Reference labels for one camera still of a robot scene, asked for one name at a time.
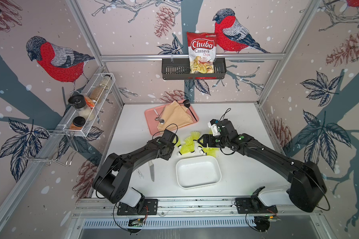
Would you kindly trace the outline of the yellow shuttlecock four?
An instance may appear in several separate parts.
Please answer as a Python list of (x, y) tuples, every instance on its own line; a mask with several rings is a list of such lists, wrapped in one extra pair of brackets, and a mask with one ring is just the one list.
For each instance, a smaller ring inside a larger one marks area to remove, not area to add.
[(212, 157), (216, 158), (216, 153), (217, 153), (218, 149), (199, 146), (198, 151), (201, 155), (212, 156)]

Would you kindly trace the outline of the yellow shuttlecock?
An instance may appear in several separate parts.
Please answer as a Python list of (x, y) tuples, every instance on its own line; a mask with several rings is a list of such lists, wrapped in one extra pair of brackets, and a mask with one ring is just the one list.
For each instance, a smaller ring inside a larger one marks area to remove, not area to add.
[(191, 139), (193, 141), (197, 141), (200, 138), (200, 132), (199, 131), (192, 131), (190, 133)]

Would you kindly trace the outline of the yellow shuttlecock two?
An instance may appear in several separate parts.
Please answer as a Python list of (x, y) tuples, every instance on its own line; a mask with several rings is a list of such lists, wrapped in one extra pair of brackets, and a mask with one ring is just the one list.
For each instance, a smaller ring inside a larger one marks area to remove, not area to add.
[(194, 140), (193, 140), (192, 136), (187, 137), (184, 140), (184, 143), (185, 143), (186, 147), (194, 148)]

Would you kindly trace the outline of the yellow shuttlecock three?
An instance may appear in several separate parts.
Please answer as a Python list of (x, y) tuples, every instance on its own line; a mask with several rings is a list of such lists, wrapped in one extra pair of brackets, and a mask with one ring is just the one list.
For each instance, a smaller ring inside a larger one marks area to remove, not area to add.
[(184, 155), (184, 154), (188, 154), (188, 153), (195, 153), (195, 146), (194, 144), (182, 144), (179, 146), (179, 152), (178, 155)]

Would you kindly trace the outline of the white storage box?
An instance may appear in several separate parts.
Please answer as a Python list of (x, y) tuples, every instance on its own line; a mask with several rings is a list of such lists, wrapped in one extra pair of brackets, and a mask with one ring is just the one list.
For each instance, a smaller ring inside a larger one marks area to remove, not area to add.
[(215, 185), (222, 180), (217, 159), (209, 155), (179, 160), (176, 176), (178, 185), (185, 190)]

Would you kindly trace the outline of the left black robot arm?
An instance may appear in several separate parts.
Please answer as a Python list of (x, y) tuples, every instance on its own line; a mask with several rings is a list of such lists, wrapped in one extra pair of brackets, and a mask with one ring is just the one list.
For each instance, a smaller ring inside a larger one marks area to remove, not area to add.
[(178, 136), (166, 129), (162, 136), (133, 152), (108, 155), (93, 180), (93, 189), (113, 204), (120, 202), (127, 194), (132, 173), (153, 159), (169, 160), (178, 141)]

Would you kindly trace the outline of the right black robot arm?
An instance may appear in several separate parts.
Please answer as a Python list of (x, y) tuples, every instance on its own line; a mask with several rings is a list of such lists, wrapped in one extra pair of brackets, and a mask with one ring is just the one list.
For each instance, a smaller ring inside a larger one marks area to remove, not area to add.
[(204, 134), (197, 139), (202, 147), (227, 147), (234, 153), (251, 157), (277, 172), (291, 184), (287, 194), (300, 210), (313, 212), (326, 196), (327, 187), (316, 163), (294, 160), (265, 146), (249, 134), (239, 134), (228, 119), (213, 119), (208, 126), (212, 134)]

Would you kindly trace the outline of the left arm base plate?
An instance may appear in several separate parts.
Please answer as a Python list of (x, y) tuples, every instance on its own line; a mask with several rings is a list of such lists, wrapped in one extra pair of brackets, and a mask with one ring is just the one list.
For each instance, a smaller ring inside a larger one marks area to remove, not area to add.
[(156, 215), (157, 209), (158, 199), (142, 199), (135, 207), (120, 202), (117, 216)]

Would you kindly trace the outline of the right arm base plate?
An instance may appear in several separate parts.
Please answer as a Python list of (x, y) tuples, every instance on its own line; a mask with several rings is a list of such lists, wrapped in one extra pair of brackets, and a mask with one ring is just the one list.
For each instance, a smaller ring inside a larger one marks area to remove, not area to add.
[(278, 209), (275, 205), (265, 206), (259, 199), (251, 197), (235, 198), (234, 205), (238, 214), (277, 214)]

